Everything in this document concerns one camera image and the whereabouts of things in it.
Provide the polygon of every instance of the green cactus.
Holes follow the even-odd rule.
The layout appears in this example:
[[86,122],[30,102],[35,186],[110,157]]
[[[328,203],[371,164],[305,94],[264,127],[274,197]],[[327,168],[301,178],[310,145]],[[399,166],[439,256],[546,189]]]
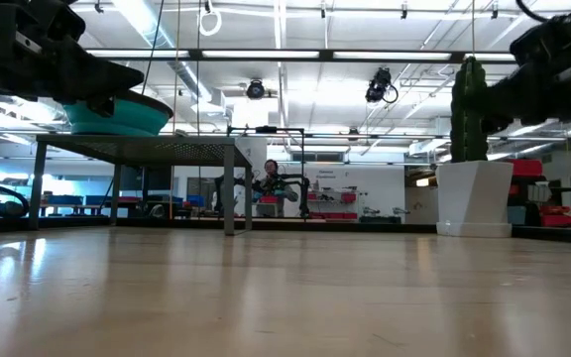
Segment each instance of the green cactus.
[[486,87],[486,72],[473,57],[467,58],[455,75],[451,102],[451,162],[485,161],[488,153],[483,117],[466,110],[462,98],[470,91]]

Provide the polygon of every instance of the white planter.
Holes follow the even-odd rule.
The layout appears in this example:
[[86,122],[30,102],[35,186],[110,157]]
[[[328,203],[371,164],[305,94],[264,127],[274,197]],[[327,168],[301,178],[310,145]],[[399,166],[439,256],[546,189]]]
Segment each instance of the white planter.
[[513,164],[468,162],[437,169],[437,233],[456,237],[511,237],[508,193]]

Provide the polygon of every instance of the table leg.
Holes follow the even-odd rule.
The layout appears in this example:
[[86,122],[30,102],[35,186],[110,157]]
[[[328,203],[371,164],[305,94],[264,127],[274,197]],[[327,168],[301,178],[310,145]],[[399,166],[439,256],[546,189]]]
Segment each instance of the table leg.
[[246,184],[245,214],[246,214],[246,230],[253,229],[253,168],[246,167],[244,175]]
[[227,145],[224,149],[224,234],[235,235],[235,147]]
[[111,213],[109,215],[109,222],[111,225],[116,225],[118,220],[118,196],[120,196],[120,174],[122,165],[114,165],[114,186],[112,187],[111,195]]
[[30,197],[29,228],[39,229],[39,209],[41,208],[41,192],[46,170],[46,153],[48,144],[37,143],[37,155],[35,157],[35,178],[32,181],[32,195]]

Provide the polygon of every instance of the ceiling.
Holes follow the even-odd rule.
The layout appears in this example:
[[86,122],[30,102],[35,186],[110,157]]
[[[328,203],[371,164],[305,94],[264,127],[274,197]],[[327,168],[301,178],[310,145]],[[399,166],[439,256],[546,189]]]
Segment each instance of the ceiling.
[[[80,43],[87,49],[147,49],[151,45],[121,13],[116,4],[142,6],[149,2],[156,16],[161,1],[101,1],[104,13],[97,13],[95,0],[80,0],[72,9],[86,22]],[[199,33],[198,8],[206,1],[164,1],[161,29],[182,49],[362,49],[384,51],[477,51],[505,52],[512,40],[535,23],[519,13],[514,0],[499,1],[499,16],[491,19],[494,2],[475,1],[475,41],[473,41],[471,0],[410,0],[406,19],[401,19],[402,0],[229,0],[212,1],[212,9],[221,13],[221,28],[212,36]],[[325,4],[327,14],[321,18]],[[528,0],[537,12],[565,13],[571,0]],[[215,25],[214,16],[206,16],[204,28]],[[144,60],[121,64],[146,71]],[[347,132],[357,127],[372,133],[438,133],[437,118],[450,116],[450,91],[453,81],[447,77],[458,69],[455,64],[346,63],[202,61],[186,63],[197,80],[207,88],[221,90],[227,97],[226,115],[202,113],[198,118],[190,109],[192,98],[181,79],[163,61],[151,63],[145,93],[175,109],[164,130],[173,125],[187,131],[199,128],[212,132],[225,130],[230,111],[246,101],[242,84],[259,78],[274,95],[265,98],[263,109],[269,112],[271,125],[285,124],[316,132]],[[390,106],[368,106],[365,91],[369,80],[381,66],[388,67],[400,92]],[[485,65],[487,81],[494,82],[514,70],[513,65]],[[280,71],[283,74],[280,91]],[[177,96],[177,89],[183,96]],[[285,101],[285,114],[279,100]],[[410,144],[383,142],[381,145]]]

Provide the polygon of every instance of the wooden floor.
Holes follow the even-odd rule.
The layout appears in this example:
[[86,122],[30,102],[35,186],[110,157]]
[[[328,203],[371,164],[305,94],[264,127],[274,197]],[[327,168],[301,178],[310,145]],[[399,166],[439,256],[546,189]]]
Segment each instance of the wooden floor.
[[571,356],[571,245],[90,228],[0,236],[0,356]]

